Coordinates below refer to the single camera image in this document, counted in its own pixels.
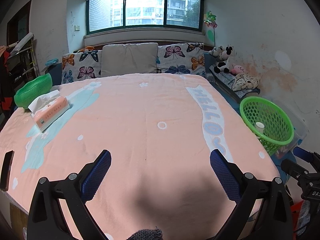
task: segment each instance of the white cup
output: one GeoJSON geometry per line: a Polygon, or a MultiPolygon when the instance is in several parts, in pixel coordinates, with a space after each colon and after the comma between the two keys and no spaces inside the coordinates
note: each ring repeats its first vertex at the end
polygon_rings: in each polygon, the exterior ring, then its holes
{"type": "Polygon", "coordinates": [[[264,124],[262,122],[256,122],[255,125],[254,125],[255,129],[257,129],[260,133],[263,134],[263,131],[264,131],[264,124]]]}

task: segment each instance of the bed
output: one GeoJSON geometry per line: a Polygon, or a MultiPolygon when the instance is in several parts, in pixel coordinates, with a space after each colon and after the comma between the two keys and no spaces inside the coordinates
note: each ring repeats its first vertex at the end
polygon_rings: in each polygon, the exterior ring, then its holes
{"type": "Polygon", "coordinates": [[[241,117],[199,75],[127,74],[52,89],[71,108],[45,132],[19,108],[0,133],[0,159],[15,151],[7,193],[25,212],[39,178],[64,179],[107,149],[111,167],[86,205],[110,240],[145,228],[161,229],[164,239],[205,240],[235,206],[210,166],[212,150],[257,179],[279,176],[241,117]]]}

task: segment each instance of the butterfly pillow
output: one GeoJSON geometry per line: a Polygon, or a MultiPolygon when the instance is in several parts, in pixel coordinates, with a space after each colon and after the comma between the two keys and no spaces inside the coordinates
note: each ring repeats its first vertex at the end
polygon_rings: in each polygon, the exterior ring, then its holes
{"type": "Polygon", "coordinates": [[[203,43],[159,46],[157,73],[205,76],[203,43]]]}
{"type": "Polygon", "coordinates": [[[61,84],[100,77],[101,55],[101,50],[88,49],[63,55],[61,84]]]}

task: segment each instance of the brick wall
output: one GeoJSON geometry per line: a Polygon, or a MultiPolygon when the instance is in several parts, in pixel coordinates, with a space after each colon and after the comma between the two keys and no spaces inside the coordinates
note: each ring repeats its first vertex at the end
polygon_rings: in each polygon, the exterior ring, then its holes
{"type": "Polygon", "coordinates": [[[110,27],[109,0],[89,1],[89,27],[91,32],[110,27]]]}

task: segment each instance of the green plastic bowl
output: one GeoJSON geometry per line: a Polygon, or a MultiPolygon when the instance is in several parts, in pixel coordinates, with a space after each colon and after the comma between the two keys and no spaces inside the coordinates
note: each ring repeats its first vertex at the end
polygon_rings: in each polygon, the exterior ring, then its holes
{"type": "Polygon", "coordinates": [[[268,154],[273,155],[281,146],[289,144],[294,135],[293,125],[287,114],[276,104],[260,97],[247,97],[240,103],[244,123],[255,133],[268,154]],[[263,134],[256,122],[265,125],[263,134]]]}
{"type": "Polygon", "coordinates": [[[49,73],[43,76],[38,76],[17,91],[14,96],[14,102],[17,107],[28,109],[28,106],[33,100],[38,96],[49,93],[51,88],[52,78],[49,73]]]}

